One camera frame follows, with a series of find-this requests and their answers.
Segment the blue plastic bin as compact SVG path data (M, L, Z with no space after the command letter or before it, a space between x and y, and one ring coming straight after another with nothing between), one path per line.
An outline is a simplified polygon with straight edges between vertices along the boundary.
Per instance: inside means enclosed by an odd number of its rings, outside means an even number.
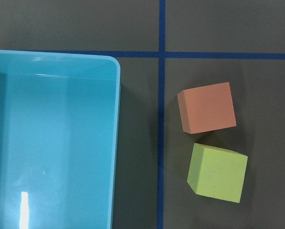
M0 50L0 229L112 227L120 65Z

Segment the yellow foam block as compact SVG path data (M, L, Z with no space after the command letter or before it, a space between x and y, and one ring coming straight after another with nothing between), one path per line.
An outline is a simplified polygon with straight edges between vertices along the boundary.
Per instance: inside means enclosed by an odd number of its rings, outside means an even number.
M248 156L195 143L187 183L195 194L239 203Z

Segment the orange foam block near blue bin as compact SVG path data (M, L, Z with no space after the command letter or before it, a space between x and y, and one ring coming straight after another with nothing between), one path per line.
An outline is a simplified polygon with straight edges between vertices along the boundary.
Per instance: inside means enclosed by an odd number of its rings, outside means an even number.
M217 83L177 94L182 129L188 134L236 126L230 84Z

